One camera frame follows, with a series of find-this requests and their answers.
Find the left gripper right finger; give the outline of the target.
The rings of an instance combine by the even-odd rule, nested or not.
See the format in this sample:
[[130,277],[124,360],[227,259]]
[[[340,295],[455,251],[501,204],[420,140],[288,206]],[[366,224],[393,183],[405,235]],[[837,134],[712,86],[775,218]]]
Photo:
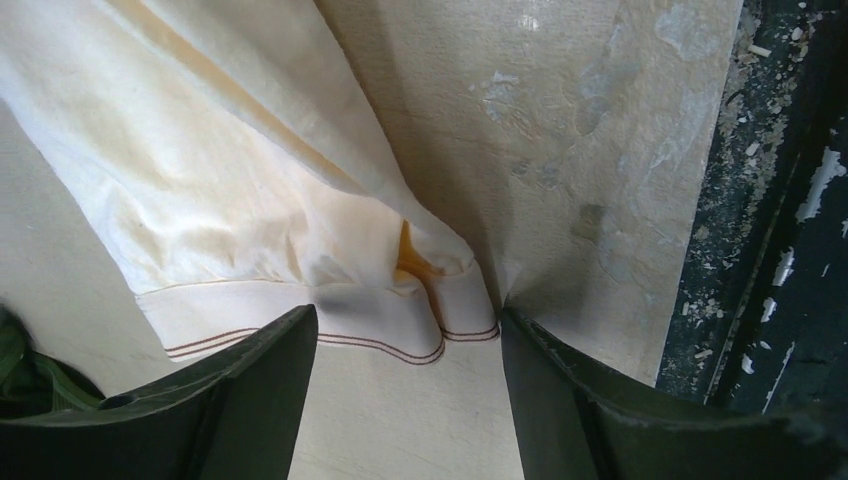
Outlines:
[[501,351],[528,479],[843,479],[847,408],[777,414],[700,405],[649,387],[501,314]]

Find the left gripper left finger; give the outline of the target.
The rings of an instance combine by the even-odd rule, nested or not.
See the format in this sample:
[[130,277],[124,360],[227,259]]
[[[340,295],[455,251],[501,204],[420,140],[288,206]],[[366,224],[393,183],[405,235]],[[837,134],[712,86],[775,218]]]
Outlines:
[[1,418],[5,479],[284,479],[317,345],[299,306],[90,411]]

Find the dark green underwear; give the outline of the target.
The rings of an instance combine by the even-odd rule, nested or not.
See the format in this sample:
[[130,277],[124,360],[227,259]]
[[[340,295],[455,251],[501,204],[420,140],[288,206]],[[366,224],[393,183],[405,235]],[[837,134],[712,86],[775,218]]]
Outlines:
[[1,418],[90,411],[105,399],[87,377],[37,352],[22,320],[1,307]]

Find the beige underwear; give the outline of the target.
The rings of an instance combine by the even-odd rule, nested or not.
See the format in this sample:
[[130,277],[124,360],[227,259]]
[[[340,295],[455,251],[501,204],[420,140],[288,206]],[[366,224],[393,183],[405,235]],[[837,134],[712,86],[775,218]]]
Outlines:
[[5,1],[1,96],[174,361],[306,304],[413,365],[499,333],[311,1]]

